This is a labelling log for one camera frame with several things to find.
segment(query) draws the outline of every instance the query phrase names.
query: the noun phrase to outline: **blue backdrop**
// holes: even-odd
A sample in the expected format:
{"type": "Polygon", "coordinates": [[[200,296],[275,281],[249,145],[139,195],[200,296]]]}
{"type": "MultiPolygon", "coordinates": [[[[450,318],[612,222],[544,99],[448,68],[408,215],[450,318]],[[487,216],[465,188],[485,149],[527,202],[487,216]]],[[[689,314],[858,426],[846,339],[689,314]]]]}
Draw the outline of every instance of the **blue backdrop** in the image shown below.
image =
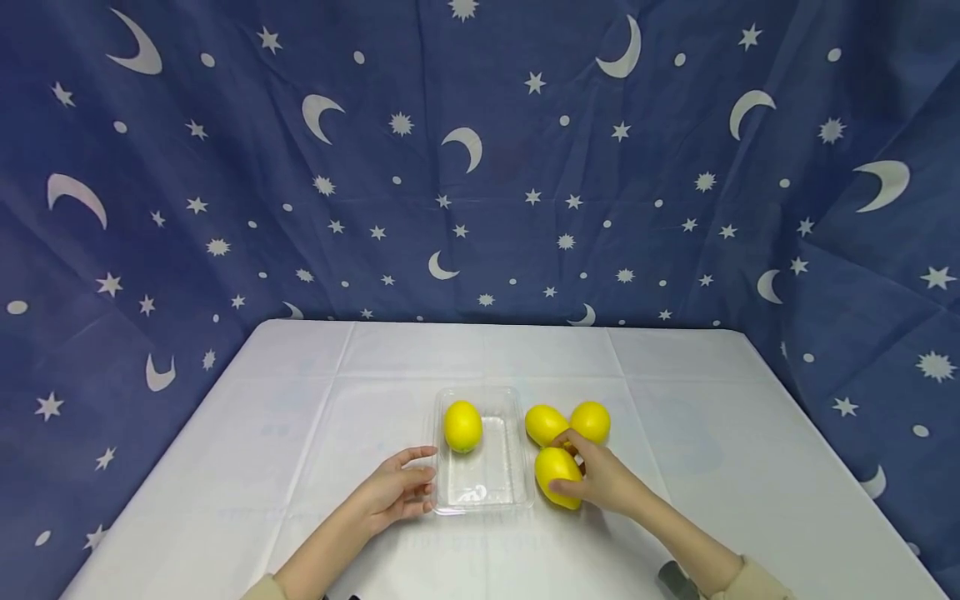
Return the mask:
{"type": "Polygon", "coordinates": [[[0,17],[10,598],[56,597],[245,336],[301,314],[744,331],[960,597],[949,3],[0,17]]]}

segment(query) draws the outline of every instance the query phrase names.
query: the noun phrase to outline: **table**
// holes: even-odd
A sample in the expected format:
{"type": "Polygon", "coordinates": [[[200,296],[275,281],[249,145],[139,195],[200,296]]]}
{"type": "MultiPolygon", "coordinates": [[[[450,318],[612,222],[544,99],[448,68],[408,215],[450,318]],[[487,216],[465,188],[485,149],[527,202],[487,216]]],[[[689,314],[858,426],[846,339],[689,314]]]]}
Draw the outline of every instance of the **table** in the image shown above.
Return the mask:
{"type": "MultiPolygon", "coordinates": [[[[441,388],[474,385],[524,410],[603,402],[628,467],[801,598],[946,597],[739,333],[269,321],[63,598],[239,597],[380,461],[429,443],[441,388]]],[[[668,558],[619,516],[538,497],[394,527],[329,595],[660,600],[668,558]]]]}

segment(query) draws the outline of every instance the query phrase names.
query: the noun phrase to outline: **plastic tray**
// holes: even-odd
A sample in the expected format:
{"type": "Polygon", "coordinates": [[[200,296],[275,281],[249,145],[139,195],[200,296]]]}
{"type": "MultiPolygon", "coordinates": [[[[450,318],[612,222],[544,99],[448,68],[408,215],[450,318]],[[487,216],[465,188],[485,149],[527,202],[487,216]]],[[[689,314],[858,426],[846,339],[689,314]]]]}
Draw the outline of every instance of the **plastic tray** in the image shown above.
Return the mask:
{"type": "Polygon", "coordinates": [[[514,388],[444,388],[432,418],[437,453],[434,512],[464,515],[529,508],[536,489],[523,446],[523,415],[514,388]],[[450,449],[444,438],[446,409],[466,400],[480,413],[483,439],[468,454],[450,449]]]}

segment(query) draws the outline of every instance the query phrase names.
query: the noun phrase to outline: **sleeve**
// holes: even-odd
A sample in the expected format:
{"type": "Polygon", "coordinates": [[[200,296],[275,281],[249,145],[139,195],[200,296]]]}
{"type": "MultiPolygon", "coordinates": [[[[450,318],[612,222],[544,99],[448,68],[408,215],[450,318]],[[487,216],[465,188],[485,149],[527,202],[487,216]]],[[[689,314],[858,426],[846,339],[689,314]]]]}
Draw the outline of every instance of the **sleeve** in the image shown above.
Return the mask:
{"type": "Polygon", "coordinates": [[[726,591],[710,596],[710,600],[796,600],[796,597],[766,569],[743,557],[743,568],[736,579],[726,591]]]}
{"type": "Polygon", "coordinates": [[[273,575],[264,575],[240,600],[287,600],[273,575]]]}

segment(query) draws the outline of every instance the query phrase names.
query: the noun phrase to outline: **lemon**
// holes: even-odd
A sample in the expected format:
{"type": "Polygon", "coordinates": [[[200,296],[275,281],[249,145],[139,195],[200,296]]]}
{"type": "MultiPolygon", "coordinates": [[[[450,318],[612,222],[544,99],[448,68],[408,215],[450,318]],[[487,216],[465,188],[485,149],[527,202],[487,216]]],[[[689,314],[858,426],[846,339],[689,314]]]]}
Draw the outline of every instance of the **lemon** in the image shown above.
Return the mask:
{"type": "Polygon", "coordinates": [[[570,481],[580,481],[584,478],[577,467],[577,462],[573,460],[570,453],[563,448],[544,448],[537,455],[537,461],[534,463],[534,474],[537,476],[537,485],[543,491],[543,495],[557,506],[562,506],[571,511],[580,508],[580,499],[571,498],[550,491],[550,482],[554,479],[569,479],[570,481]]]}
{"type": "Polygon", "coordinates": [[[602,444],[610,435],[610,413],[599,402],[586,401],[573,410],[570,426],[595,444],[602,444]]]}
{"type": "Polygon", "coordinates": [[[546,404],[538,404],[528,410],[523,423],[527,427],[527,435],[541,448],[549,446],[557,436],[570,427],[560,411],[546,404]]]}
{"type": "Polygon", "coordinates": [[[466,454],[473,450],[483,438],[483,422],[477,409],[465,400],[450,404],[444,415],[444,437],[454,452],[466,454]]]}

